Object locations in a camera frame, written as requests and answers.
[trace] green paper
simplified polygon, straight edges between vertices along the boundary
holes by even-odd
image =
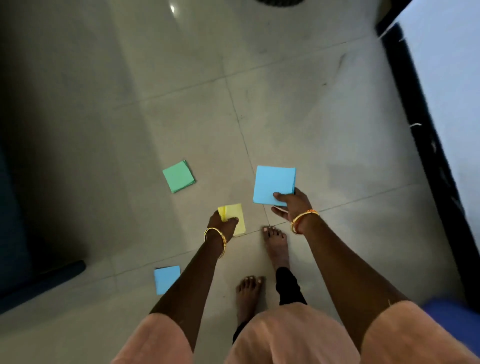
[[[163,175],[167,179],[168,186],[172,193],[195,183],[195,179],[188,169],[187,161],[185,160],[163,170]]]

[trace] person's left foot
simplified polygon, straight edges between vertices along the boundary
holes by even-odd
[[[255,316],[255,308],[263,282],[263,277],[249,276],[242,279],[237,286],[237,320],[239,325],[242,322],[250,321]]]

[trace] wheel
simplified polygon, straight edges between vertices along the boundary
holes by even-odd
[[[303,2],[304,0],[257,0],[265,5],[287,7],[295,6]]]

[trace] person's left hand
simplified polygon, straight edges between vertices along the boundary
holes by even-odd
[[[238,221],[239,221],[238,218],[229,218],[228,221],[223,222],[217,210],[210,217],[210,221],[208,222],[207,227],[219,229],[222,232],[222,234],[225,236],[227,242],[229,242],[233,236],[233,232],[235,231],[235,227],[237,226]],[[214,237],[218,237],[220,238],[220,240],[222,240],[222,237],[218,232],[216,232],[215,230],[209,230],[207,232],[207,238],[214,238]]]

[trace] pink sleeve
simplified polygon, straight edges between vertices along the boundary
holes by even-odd
[[[361,363],[480,363],[413,302],[383,311],[363,338]]]
[[[182,329],[170,317],[149,314],[112,364],[193,363],[193,353]]]

